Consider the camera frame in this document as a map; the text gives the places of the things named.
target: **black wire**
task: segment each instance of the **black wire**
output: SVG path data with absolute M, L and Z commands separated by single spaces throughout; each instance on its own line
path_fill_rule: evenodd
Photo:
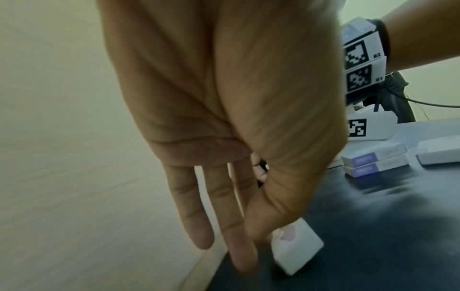
M 387 85 L 383 85 L 383 87 L 388 91 L 390 92 L 391 94 L 395 95 L 396 97 L 398 98 L 402 98 L 404 100 L 407 100 L 407 101 L 410 101 L 410 102 L 414 102 L 414 103 L 418 103 L 418 104 L 423 104 L 423 105 L 428 105 L 428 106 L 434 106 L 434 107 L 444 107 L 444 108 L 460 108 L 460 106 L 458 105 L 441 105 L 441 104 L 435 104 L 435 103 L 428 103 L 428 102 L 423 102 L 423 101 L 418 101 L 418 100 L 414 100 L 414 99 L 409 99 L 405 96 L 401 96 L 397 93 L 395 93 L 392 89 L 388 88 Z

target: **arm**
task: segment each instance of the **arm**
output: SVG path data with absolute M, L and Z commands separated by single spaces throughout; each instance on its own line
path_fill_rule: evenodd
M 460 56 L 459 15 L 459 0 L 408 0 L 384 16 L 388 72 Z

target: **table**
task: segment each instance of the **table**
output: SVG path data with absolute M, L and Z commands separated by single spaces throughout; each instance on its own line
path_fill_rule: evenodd
M 297 274 L 270 250 L 241 275 L 224 258 L 208 290 L 460 290 L 460 165 L 422 167 L 418 142 L 459 135 L 460 119 L 401 124 L 410 166 L 358 179 L 328 170 L 304 219 L 324 248 Z

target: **light wood grain surface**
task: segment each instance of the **light wood grain surface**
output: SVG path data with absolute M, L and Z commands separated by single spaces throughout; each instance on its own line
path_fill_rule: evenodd
M 1 0 L 0 290 L 185 290 L 202 255 L 125 108 L 93 1 Z

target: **wall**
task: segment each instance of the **wall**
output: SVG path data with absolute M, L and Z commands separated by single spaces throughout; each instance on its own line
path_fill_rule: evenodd
M 94 1 L 0 1 L 0 290 L 175 290 L 202 254 L 125 108 Z
M 347 0 L 341 13 L 341 22 L 345 23 L 355 17 L 380 18 L 404 0 Z M 410 85 L 406 89 L 409 98 L 448 105 L 460 105 L 460 58 L 442 61 L 401 72 Z M 417 121 L 432 119 L 458 118 L 460 109 L 437 108 L 412 104 Z

